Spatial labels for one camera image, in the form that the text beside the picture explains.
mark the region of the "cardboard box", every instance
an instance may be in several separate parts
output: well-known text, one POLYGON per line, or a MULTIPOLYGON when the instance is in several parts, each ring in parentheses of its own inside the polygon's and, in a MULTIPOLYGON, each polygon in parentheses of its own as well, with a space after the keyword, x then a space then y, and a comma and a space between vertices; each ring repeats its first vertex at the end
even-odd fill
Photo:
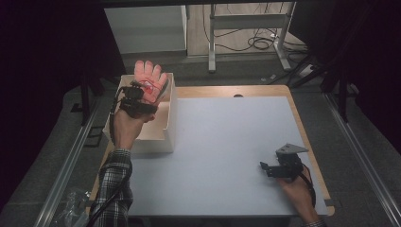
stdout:
MULTIPOLYGON (((158 153, 158 152, 173 152, 175 135, 176 135, 176 120, 177 120, 177 95, 175 92, 174 77, 168 74, 170 83, 167 87, 167 93, 159 104, 159 109, 156 113, 156 118, 144 125, 141 134, 135 140, 132 148, 133 153, 158 153)), ((133 75, 121 76, 118 89, 123 86, 130 86, 133 81, 133 75)), ((110 117, 107 118, 103 132, 109 140, 110 137, 110 117)))

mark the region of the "red glove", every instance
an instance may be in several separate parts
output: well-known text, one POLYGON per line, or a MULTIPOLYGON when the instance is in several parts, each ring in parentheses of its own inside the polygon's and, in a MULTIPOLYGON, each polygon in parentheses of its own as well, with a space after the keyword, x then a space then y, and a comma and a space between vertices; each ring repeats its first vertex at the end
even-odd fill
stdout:
POLYGON ((169 79, 167 78, 167 73, 161 75, 161 72, 162 67, 158 64, 153 67, 151 61, 147 61, 146 63, 143 61, 136 62, 135 69, 133 70, 134 80, 143 84, 143 103, 157 106, 166 94, 169 79))

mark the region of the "plastic bag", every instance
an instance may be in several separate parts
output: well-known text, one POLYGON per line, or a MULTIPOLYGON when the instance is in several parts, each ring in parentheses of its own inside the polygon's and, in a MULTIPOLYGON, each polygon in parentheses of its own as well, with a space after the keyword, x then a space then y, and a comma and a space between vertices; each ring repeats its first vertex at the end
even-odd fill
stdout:
POLYGON ((53 220, 52 227, 82 227, 88 222, 85 212, 86 202, 91 193, 72 188, 67 195, 67 204, 64 210, 53 220))

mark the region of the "desk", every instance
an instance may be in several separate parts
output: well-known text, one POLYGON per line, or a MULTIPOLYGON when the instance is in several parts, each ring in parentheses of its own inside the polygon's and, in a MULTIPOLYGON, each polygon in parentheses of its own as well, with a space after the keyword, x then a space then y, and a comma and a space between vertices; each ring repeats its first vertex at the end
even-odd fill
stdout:
MULTIPOLYGON (((313 167, 315 175, 318 179, 319 183, 315 182, 315 187, 319 186, 322 191, 323 198, 325 200, 329 200, 330 196, 327 192, 327 188, 325 187, 324 180, 322 174, 319 170, 319 166, 316 162, 315 156, 313 154, 313 150, 310 146, 310 143, 307 139, 305 129, 302 125, 300 116, 298 115, 297 109, 295 107, 294 101, 290 94, 290 91, 287 86, 284 85, 259 85, 259 86, 212 86, 212 87, 178 87, 177 88, 178 97, 232 97, 237 94, 241 94, 243 96, 284 96, 288 100, 288 104, 290 109, 292 110, 292 114, 294 116, 296 125, 298 127, 299 133, 302 137, 302 140, 309 149, 308 158, 313 167)), ((106 153, 104 155, 103 161, 106 159, 107 154, 113 150, 113 145, 109 143, 109 146, 106 149, 106 153)), ((96 181, 92 194, 91 200, 93 200, 96 196, 98 187, 98 182, 96 181)), ((328 207, 328 215, 334 214, 334 207, 328 207)))

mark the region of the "aluminum rail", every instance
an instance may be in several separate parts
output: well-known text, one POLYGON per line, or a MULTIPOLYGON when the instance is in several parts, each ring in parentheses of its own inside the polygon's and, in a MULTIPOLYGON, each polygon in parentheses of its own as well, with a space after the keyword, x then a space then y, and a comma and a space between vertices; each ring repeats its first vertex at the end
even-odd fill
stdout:
POLYGON ((73 146, 71 147, 64 164, 61 167, 56 181, 53 183, 53 186, 50 189, 49 195, 44 202, 44 206, 42 207, 38 218, 36 219, 34 225, 35 227, 46 227, 50 225, 54 213, 56 212, 56 209, 61 200, 61 196, 65 190, 65 187, 67 186, 68 181, 70 180, 71 173, 74 170, 75 164, 85 143, 86 137, 92 127, 100 102, 100 97, 95 97, 94 101, 92 102, 91 115, 89 116, 88 122, 85 126, 82 126, 80 128, 78 136, 73 146))
POLYGON ((333 96, 331 94, 324 94, 324 97, 326 98, 328 105, 337 123, 340 126, 341 131, 345 135, 345 138, 350 145, 351 150, 357 158, 357 161, 359 162, 362 171, 365 173, 369 184, 376 193, 377 198, 384 208, 384 211, 392 222, 392 226, 401 226, 400 208, 398 207, 395 199, 392 197, 389 188, 383 183, 383 181, 381 181, 380 176, 375 171, 375 168, 366 155, 363 146, 359 143, 349 124, 343 121, 342 117, 337 111, 337 103, 334 100, 333 96))

